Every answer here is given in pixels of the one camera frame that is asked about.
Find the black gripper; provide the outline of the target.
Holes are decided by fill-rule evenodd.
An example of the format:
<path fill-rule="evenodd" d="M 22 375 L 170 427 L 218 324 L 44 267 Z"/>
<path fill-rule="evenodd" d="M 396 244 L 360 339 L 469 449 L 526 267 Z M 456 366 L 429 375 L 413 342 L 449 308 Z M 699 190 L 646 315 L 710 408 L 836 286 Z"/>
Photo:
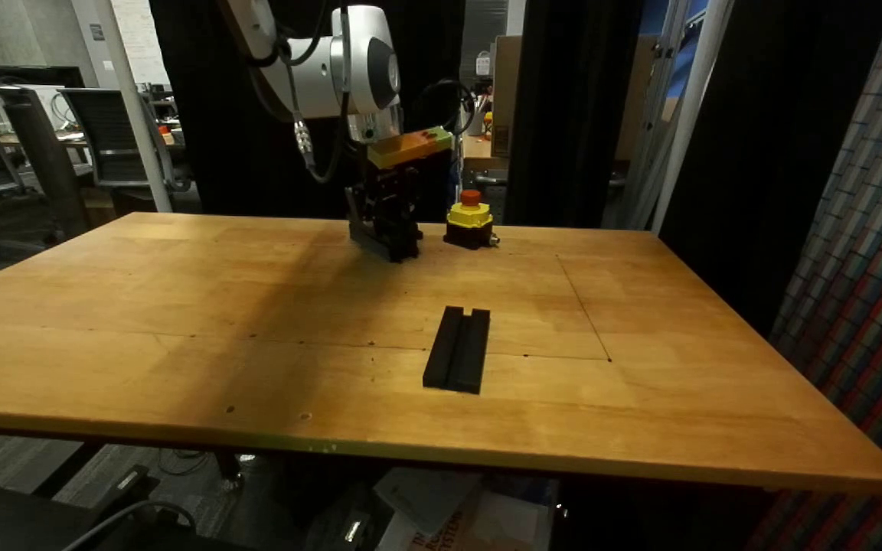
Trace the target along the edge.
<path fill-rule="evenodd" d="M 349 237 L 382 258 L 416 258 L 416 187 L 410 168 L 364 166 L 346 190 Z"/>

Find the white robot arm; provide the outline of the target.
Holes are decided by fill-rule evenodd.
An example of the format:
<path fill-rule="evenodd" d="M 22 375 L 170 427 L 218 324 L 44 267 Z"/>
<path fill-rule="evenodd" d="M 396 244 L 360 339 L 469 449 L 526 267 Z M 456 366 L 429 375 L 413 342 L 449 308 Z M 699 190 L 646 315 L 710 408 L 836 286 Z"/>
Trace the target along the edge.
<path fill-rule="evenodd" d="M 375 3 L 339 0 L 329 35 L 293 38 L 273 0 L 218 0 L 262 109 L 291 125 L 317 183 L 331 183 L 349 152 L 364 173 L 346 187 L 349 237 L 388 259 L 419 253 L 413 197 L 372 152 L 402 138 L 402 69 L 388 18 Z"/>

